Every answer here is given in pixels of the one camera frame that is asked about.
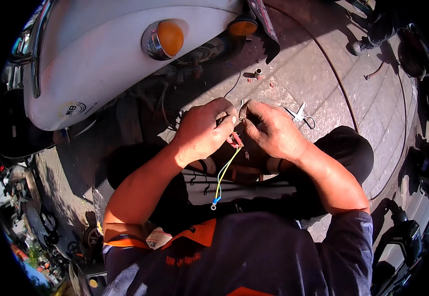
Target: electric scooter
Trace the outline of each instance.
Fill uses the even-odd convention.
[[[237,54],[247,35],[263,41],[266,63],[279,53],[262,0],[45,0],[3,76],[0,154],[52,147],[54,131],[77,136],[140,80],[199,76],[203,64]]]

